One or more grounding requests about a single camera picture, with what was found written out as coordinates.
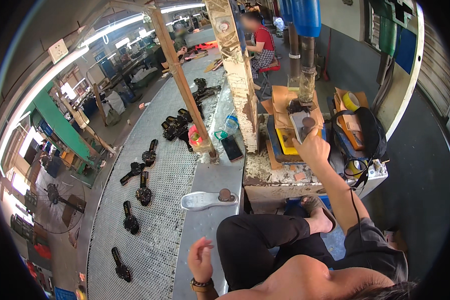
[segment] person's hand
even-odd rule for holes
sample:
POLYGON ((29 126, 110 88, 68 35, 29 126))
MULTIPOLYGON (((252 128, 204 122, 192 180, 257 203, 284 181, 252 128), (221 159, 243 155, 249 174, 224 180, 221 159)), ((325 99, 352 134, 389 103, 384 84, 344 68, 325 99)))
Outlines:
POLYGON ((202 237, 193 243, 188 251, 186 259, 188 267, 192 271, 195 281, 200 283, 207 283, 214 272, 210 262, 210 249, 213 248, 211 243, 210 239, 202 237))
POLYGON ((312 171, 316 171, 324 164, 328 164, 328 154, 330 153, 330 144, 317 135, 318 128, 313 128, 306 136, 302 144, 293 138, 293 146, 300 155, 301 159, 310 166, 312 171))

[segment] flip-flop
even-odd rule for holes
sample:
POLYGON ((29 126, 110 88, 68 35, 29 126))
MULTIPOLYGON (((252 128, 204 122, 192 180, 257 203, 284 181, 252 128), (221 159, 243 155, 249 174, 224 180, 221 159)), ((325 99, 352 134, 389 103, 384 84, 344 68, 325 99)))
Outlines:
POLYGON ((325 206, 324 202, 320 199, 320 197, 315 195, 305 195, 301 199, 302 207, 305 208, 306 212, 310 214, 312 210, 315 208, 321 207, 323 208, 324 214, 327 216, 328 219, 331 221, 331 230, 329 232, 332 232, 337 227, 337 220, 335 219, 334 215, 328 210, 328 208, 325 206))

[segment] perforated metal conveyor surface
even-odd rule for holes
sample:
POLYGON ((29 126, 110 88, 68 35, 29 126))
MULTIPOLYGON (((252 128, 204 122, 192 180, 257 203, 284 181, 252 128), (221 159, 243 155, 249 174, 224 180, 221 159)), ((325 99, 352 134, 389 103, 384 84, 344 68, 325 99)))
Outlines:
MULTIPOLYGON (((195 78, 205 78, 209 86, 222 85, 224 69, 204 73, 216 58, 209 55, 187 62, 183 71, 193 91, 195 78)), ((218 96, 203 101, 204 123, 210 128, 218 96)), ((87 261, 87 289, 90 300, 147 299, 165 300, 172 297, 173 282, 185 211, 180 198, 189 193, 199 159, 190 153, 184 141, 167 141, 162 136, 161 123, 186 109, 173 78, 170 78, 138 119, 123 145, 93 224, 87 261), (139 176, 125 186, 120 178, 130 171, 132 162, 141 162, 150 141, 158 139, 157 159, 149 171, 151 204, 143 207, 135 198, 139 176), (137 236, 123 228, 123 202, 129 200, 132 213, 140 224, 137 236), (117 247, 122 261, 131 271, 132 282, 119 279, 111 249, 117 247)))

